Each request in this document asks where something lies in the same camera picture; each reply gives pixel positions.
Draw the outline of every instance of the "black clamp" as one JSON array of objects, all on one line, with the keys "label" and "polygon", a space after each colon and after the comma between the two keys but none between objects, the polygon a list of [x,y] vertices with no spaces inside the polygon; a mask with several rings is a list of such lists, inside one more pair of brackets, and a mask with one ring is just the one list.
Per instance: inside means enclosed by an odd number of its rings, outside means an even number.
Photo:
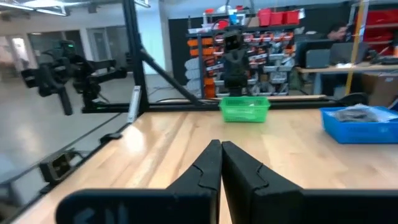
[{"label": "black clamp", "polygon": [[110,142],[112,140],[117,140],[121,139],[123,135],[121,133],[111,133],[111,134],[105,134],[99,139],[99,143],[104,144],[106,142]]}]

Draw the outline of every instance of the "plastic bag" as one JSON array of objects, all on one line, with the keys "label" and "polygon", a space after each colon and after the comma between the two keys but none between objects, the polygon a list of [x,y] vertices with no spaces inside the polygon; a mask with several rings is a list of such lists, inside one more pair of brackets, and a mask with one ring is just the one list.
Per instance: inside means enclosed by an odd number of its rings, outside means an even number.
[{"label": "plastic bag", "polygon": [[338,111],[328,112],[329,115],[335,117],[341,122],[389,122],[393,119],[398,119],[398,115],[378,107],[366,106],[358,104],[349,106]]}]

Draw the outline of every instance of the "blue plastic bin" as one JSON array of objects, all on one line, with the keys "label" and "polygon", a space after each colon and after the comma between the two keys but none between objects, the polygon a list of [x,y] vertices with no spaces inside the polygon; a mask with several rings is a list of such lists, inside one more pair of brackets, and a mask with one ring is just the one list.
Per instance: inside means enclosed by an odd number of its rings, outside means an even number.
[{"label": "blue plastic bin", "polygon": [[[339,122],[336,118],[326,113],[344,108],[320,108],[323,128],[337,142],[341,144],[398,143],[398,119],[388,123]],[[398,114],[383,106],[377,106],[377,108]]]}]

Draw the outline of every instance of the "green plastic bin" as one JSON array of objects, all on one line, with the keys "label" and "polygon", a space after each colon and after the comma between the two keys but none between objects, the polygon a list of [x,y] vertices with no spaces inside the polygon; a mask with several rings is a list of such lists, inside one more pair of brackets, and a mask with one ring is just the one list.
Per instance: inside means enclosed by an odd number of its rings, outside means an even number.
[{"label": "green plastic bin", "polygon": [[265,122],[269,107],[262,96],[224,97],[220,103],[225,122]]}]

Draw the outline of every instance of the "wooden table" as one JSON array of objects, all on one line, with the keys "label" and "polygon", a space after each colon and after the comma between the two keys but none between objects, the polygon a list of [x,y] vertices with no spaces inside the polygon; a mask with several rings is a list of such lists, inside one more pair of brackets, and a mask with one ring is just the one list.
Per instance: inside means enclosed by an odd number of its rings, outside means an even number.
[{"label": "wooden table", "polygon": [[[219,111],[144,113],[15,223],[54,223],[79,189],[166,188],[212,139],[230,140],[304,188],[398,188],[396,145],[340,145],[318,110],[271,110],[265,123],[224,123]],[[231,223],[224,192],[220,223]]]},{"label": "wooden table", "polygon": [[296,70],[300,73],[338,73],[338,72],[370,72],[370,71],[393,71],[398,70],[398,65],[371,65],[369,62],[362,62],[350,68],[337,68],[329,66],[328,68],[300,68]]}]

